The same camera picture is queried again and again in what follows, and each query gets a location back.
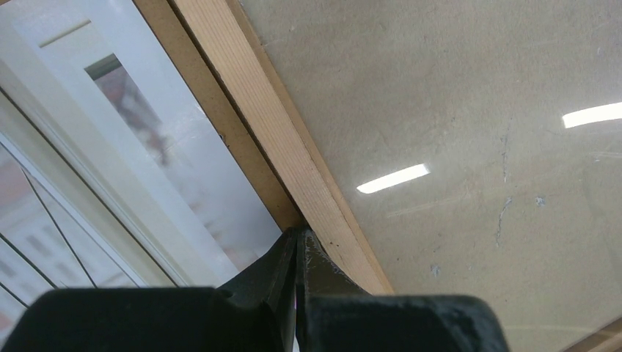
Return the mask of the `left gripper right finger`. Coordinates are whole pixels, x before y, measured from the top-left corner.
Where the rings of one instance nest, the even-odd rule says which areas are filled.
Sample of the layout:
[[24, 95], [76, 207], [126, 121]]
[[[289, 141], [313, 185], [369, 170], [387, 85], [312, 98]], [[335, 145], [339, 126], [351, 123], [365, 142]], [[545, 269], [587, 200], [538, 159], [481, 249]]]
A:
[[483, 300], [465, 295], [373, 295], [300, 230], [296, 338], [301, 351], [509, 351]]

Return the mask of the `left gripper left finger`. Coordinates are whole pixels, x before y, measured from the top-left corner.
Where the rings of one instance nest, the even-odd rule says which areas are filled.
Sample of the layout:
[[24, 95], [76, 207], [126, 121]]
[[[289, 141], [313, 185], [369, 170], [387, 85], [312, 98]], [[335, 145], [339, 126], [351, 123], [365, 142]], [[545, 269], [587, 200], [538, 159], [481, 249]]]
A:
[[293, 346], [289, 229], [220, 287], [52, 290], [23, 314], [5, 351], [287, 351]]

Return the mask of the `brown backing board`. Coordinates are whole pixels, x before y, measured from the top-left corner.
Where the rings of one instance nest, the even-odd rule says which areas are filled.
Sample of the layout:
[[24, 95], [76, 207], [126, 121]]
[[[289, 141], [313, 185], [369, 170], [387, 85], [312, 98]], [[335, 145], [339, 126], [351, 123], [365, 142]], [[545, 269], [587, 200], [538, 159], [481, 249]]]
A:
[[281, 230], [306, 223], [172, 1], [135, 1], [192, 95]]

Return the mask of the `plant photo print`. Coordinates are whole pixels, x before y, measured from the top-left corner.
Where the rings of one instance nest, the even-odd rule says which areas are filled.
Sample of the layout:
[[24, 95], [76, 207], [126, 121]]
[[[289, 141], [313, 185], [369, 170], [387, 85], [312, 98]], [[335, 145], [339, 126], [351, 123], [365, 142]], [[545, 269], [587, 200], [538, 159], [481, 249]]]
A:
[[280, 228], [132, 1], [3, 1], [1, 87], [51, 192], [140, 286], [218, 286]]

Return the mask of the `wooden picture frame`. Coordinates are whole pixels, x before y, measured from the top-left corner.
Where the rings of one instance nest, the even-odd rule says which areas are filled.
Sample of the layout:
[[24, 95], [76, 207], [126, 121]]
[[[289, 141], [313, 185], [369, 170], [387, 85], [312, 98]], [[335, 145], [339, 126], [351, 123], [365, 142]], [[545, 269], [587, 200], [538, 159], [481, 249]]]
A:
[[619, 1], [176, 1], [330, 255], [621, 349]]

